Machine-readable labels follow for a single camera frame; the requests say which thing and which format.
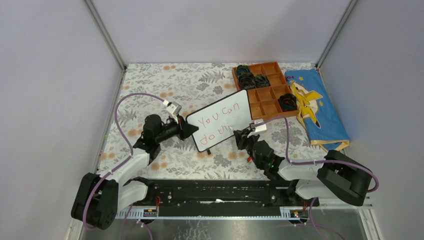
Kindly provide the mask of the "floral table cloth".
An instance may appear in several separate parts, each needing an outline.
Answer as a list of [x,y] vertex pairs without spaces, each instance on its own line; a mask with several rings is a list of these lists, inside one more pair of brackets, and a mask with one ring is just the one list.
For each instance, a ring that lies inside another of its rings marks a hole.
[[[130,144],[140,137],[145,117],[168,114],[162,100],[181,105],[188,114],[236,91],[234,63],[131,63],[118,95],[119,107],[112,110],[112,123],[100,151],[98,171],[113,167],[130,155]],[[261,134],[275,153],[291,160],[322,158],[326,151],[311,145],[305,128],[296,117],[277,119]],[[262,170],[247,162],[233,138],[198,152],[192,138],[170,138],[161,144],[158,157],[137,175],[147,179],[263,180]]]

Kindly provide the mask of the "blue cartoon cloth bag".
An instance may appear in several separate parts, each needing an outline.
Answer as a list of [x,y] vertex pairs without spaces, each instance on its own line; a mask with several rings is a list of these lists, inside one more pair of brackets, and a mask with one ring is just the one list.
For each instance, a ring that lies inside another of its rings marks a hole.
[[296,97],[297,119],[305,128],[311,145],[325,151],[340,151],[350,138],[333,106],[319,72],[315,69],[287,70],[284,74]]

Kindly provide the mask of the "black coiled band back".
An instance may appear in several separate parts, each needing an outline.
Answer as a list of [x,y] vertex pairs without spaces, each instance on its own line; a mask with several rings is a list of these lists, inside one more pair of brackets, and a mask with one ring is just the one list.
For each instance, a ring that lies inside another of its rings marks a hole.
[[238,65],[235,68],[235,75],[236,75],[237,78],[244,75],[244,74],[249,74],[250,72],[251,72],[250,67],[246,64]]

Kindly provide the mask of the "black framed whiteboard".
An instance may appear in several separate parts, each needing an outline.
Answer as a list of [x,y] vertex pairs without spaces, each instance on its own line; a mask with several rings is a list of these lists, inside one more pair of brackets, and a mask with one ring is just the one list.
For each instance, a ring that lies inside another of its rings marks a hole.
[[252,114],[248,92],[239,90],[190,113],[186,122],[199,127],[192,135],[197,151],[207,151],[234,135],[229,126],[236,130],[249,127]]

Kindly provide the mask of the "black coiled band middle right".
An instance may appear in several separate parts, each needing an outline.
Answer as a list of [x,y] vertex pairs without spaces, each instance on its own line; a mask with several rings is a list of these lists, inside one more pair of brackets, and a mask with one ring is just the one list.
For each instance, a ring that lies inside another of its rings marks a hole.
[[270,86],[270,82],[266,75],[258,74],[254,77],[254,81],[256,88],[264,88]]

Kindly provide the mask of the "orange wooden compartment tray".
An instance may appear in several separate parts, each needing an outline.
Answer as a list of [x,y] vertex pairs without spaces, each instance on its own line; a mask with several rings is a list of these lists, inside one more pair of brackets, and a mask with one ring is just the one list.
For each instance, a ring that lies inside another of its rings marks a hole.
[[[291,90],[277,62],[256,63],[248,66],[254,77],[261,74],[266,76],[270,83],[268,87],[246,89],[253,120],[269,120],[277,116],[294,117],[300,112],[299,109],[283,112],[278,103],[279,97],[287,93],[291,94]],[[236,89],[241,90],[235,71],[236,66],[232,68],[232,76]]]

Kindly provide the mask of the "left electronics board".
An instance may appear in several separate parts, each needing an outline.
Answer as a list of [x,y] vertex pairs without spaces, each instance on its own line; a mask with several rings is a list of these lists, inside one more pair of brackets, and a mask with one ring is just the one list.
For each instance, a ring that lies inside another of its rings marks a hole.
[[144,208],[142,211],[143,218],[157,218],[158,217],[158,208]]

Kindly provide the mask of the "black coiled band front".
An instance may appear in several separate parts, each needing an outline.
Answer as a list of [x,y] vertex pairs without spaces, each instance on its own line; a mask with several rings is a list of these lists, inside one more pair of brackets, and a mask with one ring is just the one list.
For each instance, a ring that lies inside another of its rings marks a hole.
[[291,93],[281,95],[277,101],[283,112],[296,111],[298,109],[297,98]]

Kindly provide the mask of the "right aluminium frame post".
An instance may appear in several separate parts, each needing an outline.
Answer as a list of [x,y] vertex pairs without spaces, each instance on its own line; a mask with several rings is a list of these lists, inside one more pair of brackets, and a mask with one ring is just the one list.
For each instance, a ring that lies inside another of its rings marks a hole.
[[344,26],[348,22],[352,12],[354,11],[356,5],[358,4],[359,0],[350,0],[348,2],[347,7],[345,8],[340,20],[338,21],[330,39],[328,40],[323,52],[321,53],[320,57],[318,58],[317,62],[315,63],[315,67],[317,69],[320,69],[322,65],[324,64],[327,56],[329,55],[332,47],[334,46],[336,40],[338,39],[341,31],[343,30]]

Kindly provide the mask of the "left aluminium frame post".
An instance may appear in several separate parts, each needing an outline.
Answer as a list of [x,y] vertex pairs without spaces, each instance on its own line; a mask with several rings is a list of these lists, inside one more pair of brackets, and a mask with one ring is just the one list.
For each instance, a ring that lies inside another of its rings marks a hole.
[[110,35],[104,21],[102,20],[102,17],[99,13],[99,11],[97,10],[97,7],[95,6],[95,3],[93,0],[83,0],[83,3],[85,4],[89,15],[91,16],[94,24],[96,25],[100,35],[102,36],[105,44],[107,45],[110,53],[112,54],[112,57],[114,58],[115,62],[117,63],[117,65],[119,66],[119,68],[122,71],[125,71],[127,66],[118,50],[118,48],[116,47],[112,36]]

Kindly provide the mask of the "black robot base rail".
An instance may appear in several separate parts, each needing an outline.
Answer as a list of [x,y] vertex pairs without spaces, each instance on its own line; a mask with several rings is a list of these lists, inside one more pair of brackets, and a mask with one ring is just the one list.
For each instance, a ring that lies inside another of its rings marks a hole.
[[[307,210],[319,201],[292,202],[288,181],[270,180],[147,180],[144,200],[133,203],[129,217],[159,218],[273,218],[281,209]],[[143,209],[158,208],[158,216],[143,217]]]

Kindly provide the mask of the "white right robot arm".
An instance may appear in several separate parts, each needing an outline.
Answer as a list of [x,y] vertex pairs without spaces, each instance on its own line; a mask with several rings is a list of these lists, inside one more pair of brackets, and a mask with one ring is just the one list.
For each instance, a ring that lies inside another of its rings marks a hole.
[[256,168],[274,182],[289,182],[287,201],[293,206],[313,198],[338,198],[360,207],[364,204],[373,173],[343,153],[330,150],[323,160],[292,161],[278,156],[252,130],[234,130],[236,146],[245,150]]

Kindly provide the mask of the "aluminium frame post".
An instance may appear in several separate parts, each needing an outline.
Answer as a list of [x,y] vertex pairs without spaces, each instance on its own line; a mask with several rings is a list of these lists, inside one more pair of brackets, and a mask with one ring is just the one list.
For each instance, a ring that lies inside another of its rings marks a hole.
[[83,0],[83,3],[85,4],[89,15],[91,16],[94,24],[96,25],[100,35],[102,36],[105,44],[107,45],[110,53],[112,54],[112,57],[114,58],[115,62],[117,63],[117,65],[119,66],[119,68],[122,71],[125,71],[127,66],[118,50],[118,48],[116,47],[112,36],[110,35],[104,21],[102,20],[102,17],[99,13],[99,11],[97,10],[97,7],[95,6],[95,3],[93,0]]
[[348,22],[352,12],[354,11],[356,5],[358,4],[359,0],[350,0],[348,2],[347,7],[345,8],[340,20],[338,21],[330,39],[328,40],[323,52],[321,53],[320,57],[318,58],[317,62],[315,63],[315,67],[317,69],[320,69],[322,65],[324,64],[327,56],[329,55],[332,47],[334,46],[336,40],[338,39],[341,31],[343,30],[344,26]]

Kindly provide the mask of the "black coiled band middle left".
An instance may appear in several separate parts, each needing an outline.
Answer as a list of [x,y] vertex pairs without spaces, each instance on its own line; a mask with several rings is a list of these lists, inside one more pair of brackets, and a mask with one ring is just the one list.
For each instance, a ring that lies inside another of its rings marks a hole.
[[255,76],[253,73],[244,73],[238,77],[238,85],[241,90],[250,90],[256,88]]

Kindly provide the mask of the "black coiled band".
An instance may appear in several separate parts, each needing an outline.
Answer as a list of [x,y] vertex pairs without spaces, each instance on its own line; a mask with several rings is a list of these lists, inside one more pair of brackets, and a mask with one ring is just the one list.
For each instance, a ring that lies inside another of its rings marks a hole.
[[254,77],[254,81],[256,88],[264,88],[270,86],[270,82],[266,75],[258,74]]
[[238,77],[238,85],[241,90],[250,90],[256,88],[255,76],[253,73],[244,73]]
[[235,68],[235,75],[236,75],[237,78],[244,75],[244,74],[249,74],[250,72],[251,72],[250,67],[246,64],[238,65]]
[[291,93],[281,95],[277,101],[283,112],[296,111],[298,109],[297,98]]

